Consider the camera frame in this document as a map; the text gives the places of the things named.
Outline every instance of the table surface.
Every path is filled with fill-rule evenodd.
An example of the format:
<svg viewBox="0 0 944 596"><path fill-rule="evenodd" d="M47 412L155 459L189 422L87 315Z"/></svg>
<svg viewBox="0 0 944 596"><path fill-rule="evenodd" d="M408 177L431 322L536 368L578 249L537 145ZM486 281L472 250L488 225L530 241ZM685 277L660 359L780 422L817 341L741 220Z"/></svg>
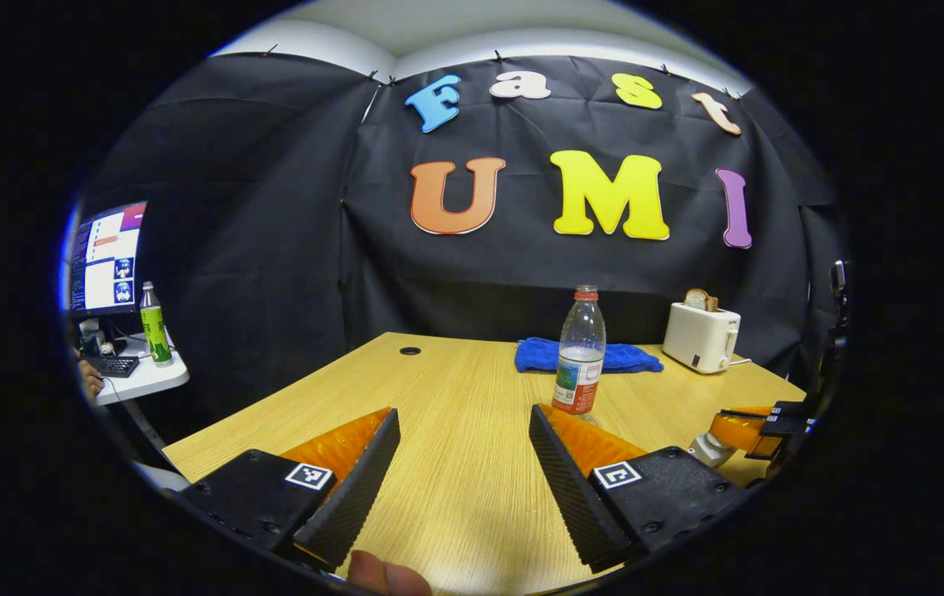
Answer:
<svg viewBox="0 0 944 596"><path fill-rule="evenodd" d="M399 348L421 348L416 355ZM801 401L754 363L703 376L662 353L661 372L601 377L590 418L646 450L687 448L724 407ZM600 574L578 561L528 435L553 373L519 373L515 343L386 333L274 395L165 449L196 482L245 449L279 454L394 406L402 441L354 543L418 570L442 594L527 594ZM762 476L737 454L721 474ZM346 577L350 558L336 570Z"/></svg>
<svg viewBox="0 0 944 596"><path fill-rule="evenodd" d="M143 333L135 333L123 339L127 341L127 346L119 354L120 356L136 356L138 352L147 351ZM170 346L173 346L174 342L170 339L169 331L166 332L166 339L169 340ZM170 366L155 366L155 363L151 361L151 356L146 356L140 359L139 365L130 377L108 377L108 381L104 383L104 389L98 393L94 403L107 405L119 401L124 402L183 385L189 380L189 369L184 365L178 350L171 350L170 353L174 355L174 363Z"/></svg>

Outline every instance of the plastic water bottle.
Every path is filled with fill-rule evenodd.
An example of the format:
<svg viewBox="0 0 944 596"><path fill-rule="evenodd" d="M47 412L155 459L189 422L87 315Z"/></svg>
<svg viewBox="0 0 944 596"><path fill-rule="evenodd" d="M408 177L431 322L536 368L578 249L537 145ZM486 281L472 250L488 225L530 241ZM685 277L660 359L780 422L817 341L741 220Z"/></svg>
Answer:
<svg viewBox="0 0 944 596"><path fill-rule="evenodd" d="M552 407L568 414L592 410L604 371L604 316L597 306L597 287L578 286L574 306L559 335L559 362Z"/></svg>
<svg viewBox="0 0 944 596"><path fill-rule="evenodd" d="M170 366L174 355L166 343L166 331L162 327L162 306L155 297L155 287L150 281L144 282L144 296L141 298L141 324L144 325L144 340L151 351L151 361L156 366Z"/></svg>

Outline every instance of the bottle label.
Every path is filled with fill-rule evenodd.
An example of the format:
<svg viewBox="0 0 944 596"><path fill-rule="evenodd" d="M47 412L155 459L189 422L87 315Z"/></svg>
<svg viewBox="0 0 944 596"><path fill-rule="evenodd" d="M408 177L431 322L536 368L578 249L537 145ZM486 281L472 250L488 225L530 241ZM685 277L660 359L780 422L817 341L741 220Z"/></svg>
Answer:
<svg viewBox="0 0 944 596"><path fill-rule="evenodd" d="M578 362L561 356L556 366L556 388L552 405L568 414L585 414L593 408L604 359Z"/></svg>
<svg viewBox="0 0 944 596"><path fill-rule="evenodd" d="M144 340L151 349L151 361L163 363L173 358L166 347L166 332L162 329L162 309L142 309L141 323L144 325Z"/></svg>

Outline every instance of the computer monitor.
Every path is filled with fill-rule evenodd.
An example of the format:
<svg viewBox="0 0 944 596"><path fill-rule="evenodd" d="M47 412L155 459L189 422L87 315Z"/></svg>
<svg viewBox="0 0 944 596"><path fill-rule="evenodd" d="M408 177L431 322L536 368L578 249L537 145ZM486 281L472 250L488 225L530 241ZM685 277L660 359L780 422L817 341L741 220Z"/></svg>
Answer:
<svg viewBox="0 0 944 596"><path fill-rule="evenodd" d="M83 219L74 234L70 313L96 317L137 310L137 241L147 201Z"/></svg>

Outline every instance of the keyboard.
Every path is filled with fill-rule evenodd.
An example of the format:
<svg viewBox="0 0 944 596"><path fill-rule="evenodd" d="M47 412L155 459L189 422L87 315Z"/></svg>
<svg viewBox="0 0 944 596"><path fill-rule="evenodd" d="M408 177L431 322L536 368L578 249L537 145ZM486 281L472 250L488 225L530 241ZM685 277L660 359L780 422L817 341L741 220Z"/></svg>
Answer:
<svg viewBox="0 0 944 596"><path fill-rule="evenodd" d="M137 356L82 356L104 377L129 378L140 363Z"/></svg>

